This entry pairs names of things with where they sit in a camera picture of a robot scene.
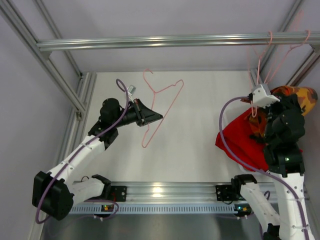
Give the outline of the orange patterned garment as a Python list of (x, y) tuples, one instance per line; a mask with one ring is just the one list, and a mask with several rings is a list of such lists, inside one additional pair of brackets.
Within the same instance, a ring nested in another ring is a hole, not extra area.
[[(270, 92), (277, 98), (296, 94), (303, 116), (306, 116), (315, 107), (318, 101), (317, 92), (310, 87), (283, 85), (272, 89)], [(244, 118), (253, 132), (250, 137), (257, 142), (261, 142), (265, 135), (268, 111), (267, 108), (258, 108), (256, 115), (252, 116), (251, 110), (249, 110), (250, 113)]]

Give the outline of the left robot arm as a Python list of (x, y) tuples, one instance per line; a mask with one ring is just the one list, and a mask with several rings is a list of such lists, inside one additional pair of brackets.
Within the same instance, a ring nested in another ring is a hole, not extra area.
[(146, 126), (163, 119), (163, 116), (136, 98), (121, 107), (115, 98), (102, 103), (98, 121), (80, 145), (60, 164), (48, 172), (40, 171), (33, 182), (32, 205), (60, 221), (72, 207), (87, 200), (109, 200), (111, 181), (99, 174), (85, 181), (77, 179), (85, 168), (103, 153), (118, 137), (118, 129), (129, 124)]

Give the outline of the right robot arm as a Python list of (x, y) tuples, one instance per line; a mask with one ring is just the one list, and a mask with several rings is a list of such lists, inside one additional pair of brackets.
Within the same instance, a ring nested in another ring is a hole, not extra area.
[(268, 108), (264, 132), (264, 159), (272, 179), (278, 211), (263, 195), (251, 174), (236, 175), (231, 184), (257, 217), (265, 240), (313, 240), (306, 210), (305, 166), (298, 140), (305, 134), (305, 119), (298, 96), (281, 96)]

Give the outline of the pink hanger with orange garment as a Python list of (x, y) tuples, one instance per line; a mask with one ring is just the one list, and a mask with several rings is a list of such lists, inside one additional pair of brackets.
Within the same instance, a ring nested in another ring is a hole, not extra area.
[(141, 141), (141, 147), (142, 147), (143, 149), (146, 149), (146, 148), (149, 146), (150, 142), (152, 141), (152, 139), (154, 138), (154, 136), (156, 135), (156, 133), (158, 132), (158, 130), (159, 130), (160, 127), (162, 126), (164, 120), (167, 118), (168, 113), (169, 113), (170, 110), (172, 109), (173, 105), (175, 104), (177, 98), (179, 97), (179, 95), (180, 95), (180, 93), (181, 93), (181, 91), (182, 91), (182, 89), (184, 88), (184, 85), (185, 85), (184, 81), (183, 81), (182, 79), (180, 79), (180, 80), (176, 81), (174, 84), (170, 84), (170, 85), (168, 85), (168, 86), (166, 86), (166, 87), (164, 87), (164, 88), (162, 88), (162, 89), (160, 89), (160, 90), (155, 90), (155, 89), (152, 87), (152, 85), (149, 83), (149, 81), (147, 80), (147, 78), (146, 78), (146, 73), (147, 73), (147, 72), (153, 74), (153, 71), (150, 70), (149, 68), (146, 68), (146, 69), (144, 69), (143, 72), (142, 72), (142, 78), (143, 78), (144, 82), (147, 84), (148, 88), (152, 91), (152, 94), (153, 94), (153, 96), (152, 96), (152, 103), (151, 103), (151, 110), (154, 109), (154, 106), (155, 106), (155, 103), (156, 103), (156, 99), (157, 99), (157, 95), (158, 95), (158, 94), (161, 94), (162, 92), (165, 92), (165, 91), (167, 91), (167, 90), (170, 89), (170, 88), (174, 88), (174, 87), (176, 87), (178, 84), (181, 84), (181, 86), (180, 86), (178, 92), (176, 93), (176, 95), (174, 96), (172, 102), (170, 103), (168, 109), (166, 110), (163, 118), (160, 120), (159, 124), (158, 124), (157, 127), (154, 129), (153, 133), (151, 134), (151, 136), (150, 136), (150, 138), (149, 138), (148, 140), (146, 140), (146, 138), (147, 138), (148, 133), (149, 133), (149, 131), (150, 131), (150, 124), (149, 124), (149, 123), (147, 124), (147, 129), (146, 129), (146, 131), (145, 131), (145, 133), (144, 133), (144, 135), (143, 135), (142, 141)]

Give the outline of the pink hanger of red trousers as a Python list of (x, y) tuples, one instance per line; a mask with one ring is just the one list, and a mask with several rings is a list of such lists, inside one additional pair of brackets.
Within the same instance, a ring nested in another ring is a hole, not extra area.
[(258, 65), (257, 65), (257, 75), (255, 77), (255, 79), (253, 80), (253, 83), (251, 84), (251, 87), (253, 88), (256, 85), (260, 84), (260, 66), (261, 66), (261, 62), (262, 62), (262, 58), (263, 56), (266, 54), (267, 50), (269, 49), (272, 41), (273, 41), (273, 33), (271, 31), (268, 32), (268, 36), (269, 41), (267, 42), (267, 45), (265, 47), (265, 49), (261, 52), (258, 53), (255, 49), (255, 47), (253, 45), (249, 46), (246, 48), (246, 57), (247, 57), (247, 73), (248, 76), (250, 77), (250, 67), (251, 67), (251, 54), (250, 54), (250, 48), (252, 48), (254, 54), (258, 57)]

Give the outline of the pink hanger of blue garment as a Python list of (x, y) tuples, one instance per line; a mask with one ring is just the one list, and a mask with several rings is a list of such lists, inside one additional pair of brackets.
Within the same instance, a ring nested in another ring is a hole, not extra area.
[(306, 29), (305, 30), (305, 33), (306, 33), (306, 37), (304, 39), (304, 41), (302, 41), (300, 44), (296, 44), (296, 45), (290, 45), (289, 46), (289, 49), (288, 51), (285, 53), (285, 55), (283, 56), (283, 58), (281, 59), (281, 61), (278, 63), (278, 65), (276, 66), (276, 68), (274, 69), (272, 75), (270, 75), (271, 73), (271, 70), (273, 69), (273, 66), (270, 68), (269, 72), (267, 73), (267, 76), (264, 80), (264, 84), (269, 84), (273, 78), (275, 77), (275, 75), (278, 73), (278, 71), (280, 70), (280, 68), (282, 67), (282, 65), (284, 64), (284, 62), (286, 61), (286, 58), (288, 57), (288, 55), (295, 49), (303, 46), (304, 44), (307, 43), (307, 41), (309, 40), (310, 38), (310, 35), (311, 35), (311, 30), (309, 29)]

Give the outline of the red trousers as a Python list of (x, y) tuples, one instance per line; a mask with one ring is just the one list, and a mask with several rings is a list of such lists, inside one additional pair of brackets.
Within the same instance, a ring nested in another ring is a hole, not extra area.
[(232, 152), (246, 164), (261, 169), (268, 170), (268, 165), (264, 157), (265, 143), (251, 138), (253, 131), (245, 117), (250, 113), (250, 109), (238, 116), (223, 129), (223, 136)]

